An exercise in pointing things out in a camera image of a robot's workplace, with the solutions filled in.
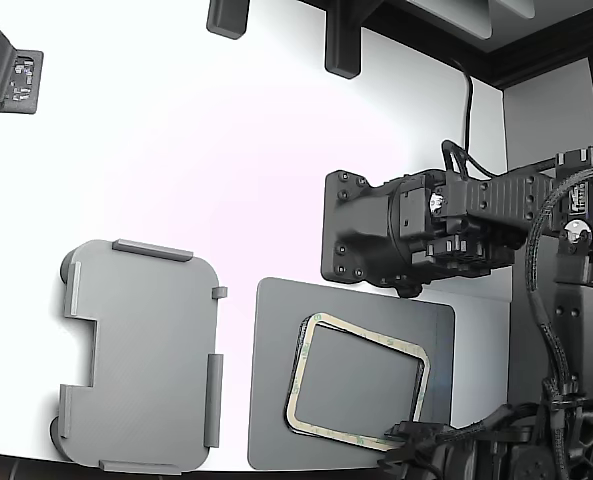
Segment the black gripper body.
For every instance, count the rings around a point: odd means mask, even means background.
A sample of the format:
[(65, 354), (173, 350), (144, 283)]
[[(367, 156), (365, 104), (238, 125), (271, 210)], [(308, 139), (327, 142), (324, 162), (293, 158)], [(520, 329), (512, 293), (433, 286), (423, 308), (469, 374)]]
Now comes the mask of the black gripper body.
[(333, 171), (325, 177), (322, 277), (340, 284), (366, 282), (416, 298), (422, 279), (398, 236), (401, 177), (372, 186), (359, 174)]

